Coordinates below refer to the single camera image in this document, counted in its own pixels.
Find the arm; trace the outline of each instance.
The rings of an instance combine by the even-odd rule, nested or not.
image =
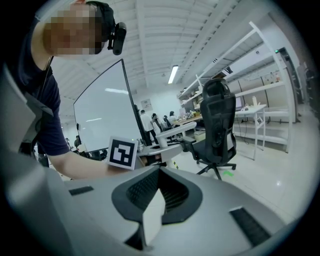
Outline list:
[[[48,155],[48,157],[59,173],[75,180],[99,178],[128,172],[127,169],[91,160],[73,152],[55,156]]]

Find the whiteboard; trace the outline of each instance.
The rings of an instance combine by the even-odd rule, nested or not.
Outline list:
[[[140,139],[123,59],[95,79],[73,104],[79,136],[88,152],[105,149],[110,136]]]

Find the fluorescent light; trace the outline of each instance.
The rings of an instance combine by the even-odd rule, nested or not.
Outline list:
[[[172,82],[174,81],[176,73],[178,71],[178,68],[179,68],[178,65],[175,65],[172,67],[172,71],[171,71],[171,75],[170,75],[168,84],[172,84]]]
[[[96,118],[96,119],[92,119],[92,120],[87,120],[86,122],[91,122],[91,121],[96,121],[96,120],[100,120],[102,118]]]
[[[127,90],[118,90],[118,89],[112,89],[112,88],[105,88],[104,90],[109,93],[126,94],[126,95],[129,94]]]

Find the chair base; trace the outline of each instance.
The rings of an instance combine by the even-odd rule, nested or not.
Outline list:
[[[215,175],[218,178],[218,180],[222,180],[221,176],[220,176],[220,173],[218,171],[217,165],[215,163],[207,163],[207,162],[204,162],[202,160],[197,160],[196,163],[197,164],[202,163],[202,164],[207,165],[205,168],[203,168],[201,171],[199,171],[197,173],[198,175],[201,175],[203,173],[207,173],[210,169],[213,169],[214,172],[215,172]],[[235,170],[236,167],[237,167],[237,164],[236,163],[226,163],[224,165],[218,165],[218,167],[232,167],[232,170]]]

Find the dark navy shirt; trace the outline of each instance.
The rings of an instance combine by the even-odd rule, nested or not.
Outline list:
[[[43,70],[38,68],[35,64],[31,55],[31,38],[37,23],[37,21],[34,22],[28,34],[22,41],[21,51],[16,58],[16,65],[14,65],[13,70],[11,70],[16,81],[25,86],[27,86],[39,73],[43,72]],[[39,89],[40,86],[32,93],[32,96],[37,98]],[[42,97],[38,100],[52,110],[53,118],[46,123],[44,128],[39,132],[37,143],[49,156],[58,156],[69,152],[70,148],[64,138],[59,118],[59,88],[53,75],[46,78]]]

